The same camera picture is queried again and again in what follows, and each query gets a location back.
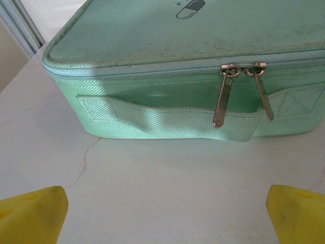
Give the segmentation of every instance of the zipper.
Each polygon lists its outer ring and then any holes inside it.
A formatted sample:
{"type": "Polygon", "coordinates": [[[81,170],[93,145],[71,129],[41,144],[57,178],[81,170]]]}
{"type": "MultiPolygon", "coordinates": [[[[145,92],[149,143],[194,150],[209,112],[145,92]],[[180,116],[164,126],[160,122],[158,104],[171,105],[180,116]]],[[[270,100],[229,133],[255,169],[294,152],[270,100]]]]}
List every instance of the zipper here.
{"type": "Polygon", "coordinates": [[[244,72],[248,77],[253,77],[255,79],[266,117],[269,121],[272,121],[274,119],[274,113],[262,80],[266,67],[266,63],[255,63],[255,65],[246,68],[244,72]]]}
{"type": "Polygon", "coordinates": [[[269,68],[278,66],[299,66],[307,64],[317,64],[325,62],[325,50],[281,53],[267,55],[252,55],[238,57],[224,57],[199,59],[183,62],[170,62],[161,64],[131,65],[101,68],[56,68],[48,65],[50,57],[43,57],[43,65],[48,73],[55,77],[65,77],[69,79],[86,79],[94,77],[139,77],[169,74],[200,74],[219,72],[224,64],[236,63],[239,67],[247,67],[256,61],[264,61],[269,68]]]}
{"type": "Polygon", "coordinates": [[[222,65],[221,72],[223,75],[223,81],[213,117],[213,125],[215,128],[220,128],[224,123],[224,117],[227,110],[233,80],[239,76],[240,68],[233,64],[222,65]]]}
{"type": "MultiPolygon", "coordinates": [[[[266,67],[267,67],[266,63],[255,63],[255,65],[245,68],[244,72],[248,77],[252,77],[255,79],[256,87],[261,97],[262,105],[265,114],[267,116],[267,119],[269,121],[272,121],[274,118],[274,113],[262,80],[262,76],[265,73],[266,67]]],[[[234,64],[221,66],[223,81],[222,81],[219,99],[213,117],[213,125],[217,129],[222,127],[224,123],[229,96],[232,89],[233,79],[237,78],[240,75],[240,72],[241,69],[234,64]]]]}

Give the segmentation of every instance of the bag lid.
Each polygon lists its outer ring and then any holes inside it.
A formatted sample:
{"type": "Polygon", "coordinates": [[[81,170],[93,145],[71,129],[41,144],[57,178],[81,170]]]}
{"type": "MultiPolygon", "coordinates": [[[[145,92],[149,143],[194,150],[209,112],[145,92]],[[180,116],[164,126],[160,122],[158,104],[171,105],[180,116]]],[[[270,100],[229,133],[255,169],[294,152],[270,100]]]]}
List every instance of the bag lid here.
{"type": "Polygon", "coordinates": [[[48,45],[58,69],[325,49],[324,0],[88,0],[48,45]]]}

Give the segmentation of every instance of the crack in surface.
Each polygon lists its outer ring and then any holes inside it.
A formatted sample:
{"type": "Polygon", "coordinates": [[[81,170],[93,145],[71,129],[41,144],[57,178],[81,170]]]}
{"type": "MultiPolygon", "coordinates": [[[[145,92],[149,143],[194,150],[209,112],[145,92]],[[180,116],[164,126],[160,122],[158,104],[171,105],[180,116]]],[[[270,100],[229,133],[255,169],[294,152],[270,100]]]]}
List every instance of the crack in surface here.
{"type": "Polygon", "coordinates": [[[254,231],[256,232],[257,235],[259,235],[261,238],[264,238],[264,236],[262,236],[261,234],[258,233],[258,231],[256,230],[257,228],[254,226],[253,227],[254,231]]]}
{"type": "Polygon", "coordinates": [[[13,121],[14,119],[18,118],[20,115],[26,113],[27,111],[30,111],[30,110],[35,109],[35,107],[36,107],[40,102],[42,102],[43,100],[48,99],[48,98],[53,98],[53,97],[56,97],[56,96],[63,96],[63,94],[62,94],[62,93],[61,93],[61,94],[54,94],[54,95],[51,95],[51,96],[48,96],[48,97],[45,97],[45,98],[40,99],[40,100],[39,100],[38,102],[36,102],[33,106],[31,106],[30,108],[27,108],[26,110],[22,111],[22,112],[19,113],[17,116],[13,117],[13,118],[10,119],[10,120],[7,120],[7,121],[1,123],[0,126],[3,126],[3,125],[5,125],[5,124],[7,124],[7,123],[13,121]]]}
{"type": "Polygon", "coordinates": [[[96,140],[96,141],[91,145],[91,147],[88,148],[88,149],[86,150],[86,152],[84,153],[84,155],[83,155],[83,162],[84,162],[84,164],[83,164],[82,169],[81,169],[81,171],[80,171],[80,173],[79,173],[79,176],[78,176],[76,182],[73,183],[73,184],[72,184],[71,186],[69,186],[69,187],[72,187],[72,186],[74,186],[76,183],[78,183],[78,181],[79,181],[79,179],[81,178],[82,174],[87,170],[87,164],[88,164],[88,152],[89,152],[89,150],[91,150],[94,146],[96,146],[96,144],[97,144],[100,140],[102,140],[102,138],[98,138],[98,139],[97,139],[97,140],[96,140]]]}
{"type": "Polygon", "coordinates": [[[323,171],[321,173],[321,179],[320,179],[320,181],[318,181],[316,183],[316,185],[314,185],[313,187],[309,188],[308,190],[313,190],[313,189],[319,187],[323,183],[323,181],[324,181],[324,176],[325,176],[325,167],[323,168],[323,171]]]}

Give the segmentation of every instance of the textured fabric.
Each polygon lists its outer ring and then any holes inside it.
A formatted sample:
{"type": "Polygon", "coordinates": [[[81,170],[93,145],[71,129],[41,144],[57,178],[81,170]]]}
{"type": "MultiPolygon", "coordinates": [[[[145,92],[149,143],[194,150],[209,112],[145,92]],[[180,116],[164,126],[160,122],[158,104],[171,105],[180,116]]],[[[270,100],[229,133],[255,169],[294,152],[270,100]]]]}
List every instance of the textured fabric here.
{"type": "Polygon", "coordinates": [[[212,125],[220,74],[55,80],[86,131],[97,136],[247,141],[314,129],[325,115],[324,77],[324,65],[268,69],[264,83],[275,114],[269,122],[255,81],[240,75],[220,129],[212,125]]]}
{"type": "Polygon", "coordinates": [[[325,49],[324,0],[196,1],[206,4],[179,19],[191,1],[88,0],[45,63],[111,67],[325,49]]]}
{"type": "Polygon", "coordinates": [[[45,66],[90,71],[89,77],[79,78],[50,73],[86,131],[109,138],[247,141],[303,133],[322,121],[325,59],[273,64],[265,70],[272,122],[255,80],[242,72],[234,79],[220,129],[212,123],[222,84],[217,72],[133,78],[95,74],[92,68],[164,62],[176,67],[184,60],[325,49],[323,0],[312,5],[306,0],[176,3],[88,0],[51,41],[45,66]]]}

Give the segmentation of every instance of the zipper track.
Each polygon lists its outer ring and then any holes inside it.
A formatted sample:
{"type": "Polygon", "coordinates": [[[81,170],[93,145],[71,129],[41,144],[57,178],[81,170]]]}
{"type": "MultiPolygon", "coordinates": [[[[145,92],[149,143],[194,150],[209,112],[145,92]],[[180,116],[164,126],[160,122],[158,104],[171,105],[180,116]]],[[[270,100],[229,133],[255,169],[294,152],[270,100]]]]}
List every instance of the zipper track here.
{"type": "MultiPolygon", "coordinates": [[[[322,64],[325,63],[325,50],[320,51],[310,51],[304,53],[288,53],[288,54],[271,54],[271,55],[260,55],[260,56],[244,56],[244,57],[232,57],[232,58],[222,58],[222,59],[203,59],[203,60],[194,60],[186,62],[177,62],[181,63],[180,65],[199,65],[201,67],[197,68],[181,68],[173,69],[175,63],[166,63],[166,64],[154,64],[154,65],[141,65],[141,69],[152,68],[157,65],[166,67],[165,70],[158,71],[147,71],[147,72],[130,72],[132,66],[128,67],[103,67],[103,68],[91,68],[91,69],[56,69],[48,67],[44,64],[46,71],[53,77],[57,78],[68,78],[69,80],[86,80],[94,78],[134,78],[134,77],[148,77],[148,76],[166,76],[166,75],[190,75],[190,74],[208,74],[208,73],[219,73],[221,65],[233,63],[241,69],[245,69],[248,66],[251,66],[255,62],[266,62],[268,64],[268,69],[273,69],[277,67],[299,67],[304,65],[311,64],[322,64]],[[288,61],[279,61],[279,62],[270,62],[275,60],[274,57],[278,56],[278,60],[288,56],[288,61]]],[[[140,69],[139,66],[134,66],[133,70],[140,69]]]]}

